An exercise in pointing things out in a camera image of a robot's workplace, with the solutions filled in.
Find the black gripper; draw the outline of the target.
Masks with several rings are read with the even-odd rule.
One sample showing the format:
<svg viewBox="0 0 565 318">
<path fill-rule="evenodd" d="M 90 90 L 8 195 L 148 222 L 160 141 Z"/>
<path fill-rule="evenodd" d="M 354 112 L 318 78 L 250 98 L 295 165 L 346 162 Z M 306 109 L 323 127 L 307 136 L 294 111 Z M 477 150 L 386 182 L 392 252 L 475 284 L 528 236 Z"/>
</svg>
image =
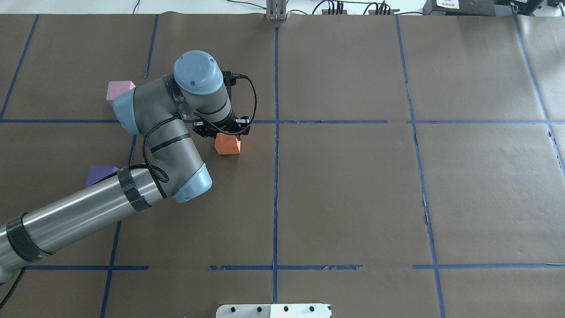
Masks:
<svg viewBox="0 0 565 318">
<path fill-rule="evenodd" d="M 252 126 L 252 117 L 237 117 L 232 107 L 232 87 L 238 80 L 246 80 L 252 84 L 248 75 L 223 71 L 223 85 L 212 94 L 213 101 L 194 112 L 192 130 L 201 137 L 216 138 L 221 133 L 228 136 L 248 135 Z"/>
</svg>

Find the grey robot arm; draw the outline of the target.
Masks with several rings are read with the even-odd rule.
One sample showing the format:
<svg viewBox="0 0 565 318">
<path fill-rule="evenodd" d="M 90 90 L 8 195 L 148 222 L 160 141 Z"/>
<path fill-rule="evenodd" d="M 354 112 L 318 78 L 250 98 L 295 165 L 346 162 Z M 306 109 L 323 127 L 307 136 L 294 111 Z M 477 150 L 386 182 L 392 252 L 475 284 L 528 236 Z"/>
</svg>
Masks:
<svg viewBox="0 0 565 318">
<path fill-rule="evenodd" d="M 207 52 L 190 50 L 170 73 L 124 91 L 111 106 L 124 131 L 141 141 L 143 161 L 1 225 L 2 284 L 155 204 L 182 204 L 206 193 L 213 181 L 192 135 L 248 135 L 258 97 L 248 75 L 222 70 Z"/>
</svg>

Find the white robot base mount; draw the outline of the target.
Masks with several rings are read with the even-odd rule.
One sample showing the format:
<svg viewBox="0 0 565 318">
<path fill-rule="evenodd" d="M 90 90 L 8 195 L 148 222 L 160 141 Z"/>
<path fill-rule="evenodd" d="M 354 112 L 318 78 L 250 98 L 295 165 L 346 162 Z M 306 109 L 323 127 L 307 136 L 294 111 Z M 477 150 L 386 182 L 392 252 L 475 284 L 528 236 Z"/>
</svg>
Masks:
<svg viewBox="0 0 565 318">
<path fill-rule="evenodd" d="M 218 307 L 216 318 L 331 318 L 330 304 L 273 303 L 224 304 Z"/>
</svg>

